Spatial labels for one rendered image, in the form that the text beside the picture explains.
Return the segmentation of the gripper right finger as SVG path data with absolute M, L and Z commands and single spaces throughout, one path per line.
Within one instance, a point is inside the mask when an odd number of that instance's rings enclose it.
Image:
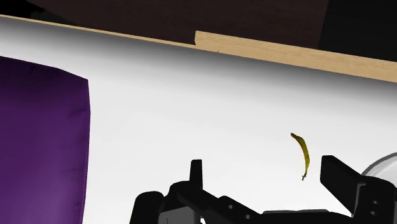
M 320 182 L 355 224 L 394 224 L 397 188 L 391 182 L 363 176 L 333 155 L 321 158 Z

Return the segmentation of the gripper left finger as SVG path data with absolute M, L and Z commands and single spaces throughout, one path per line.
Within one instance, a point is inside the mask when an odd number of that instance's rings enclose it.
M 230 197 L 217 198 L 205 191 L 202 161 L 195 159 L 189 180 L 172 184 L 167 195 L 139 194 L 129 224 L 261 224 L 261 214 Z

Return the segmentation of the yellow banana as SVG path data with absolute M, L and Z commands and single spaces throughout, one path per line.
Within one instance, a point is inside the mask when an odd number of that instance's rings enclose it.
M 309 165 L 310 165 L 310 155 L 309 155 L 308 147 L 307 147 L 307 144 L 306 144 L 305 140 L 302 137 L 300 137 L 300 136 L 298 136 L 298 135 L 296 135 L 294 133 L 291 133 L 290 135 L 300 145 L 300 147 L 302 149 L 303 156 L 304 156 L 305 172 L 302 175 L 302 181 L 303 181 L 307 177 L 307 173 L 308 173 Z

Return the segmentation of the grey white bowl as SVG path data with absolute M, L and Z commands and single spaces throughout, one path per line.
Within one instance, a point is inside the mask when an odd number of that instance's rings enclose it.
M 370 164 L 361 174 L 379 178 L 387 170 L 397 168 L 397 152 L 386 155 Z

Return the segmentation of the white bed with wooden frame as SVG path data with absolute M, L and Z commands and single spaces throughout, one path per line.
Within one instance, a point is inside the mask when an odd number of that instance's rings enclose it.
M 128 222 L 135 197 L 203 163 L 204 188 L 257 212 L 346 213 L 321 157 L 358 172 L 397 152 L 397 83 L 0 18 L 0 55 L 86 78 L 84 224 Z M 302 149 L 308 147 L 307 177 Z

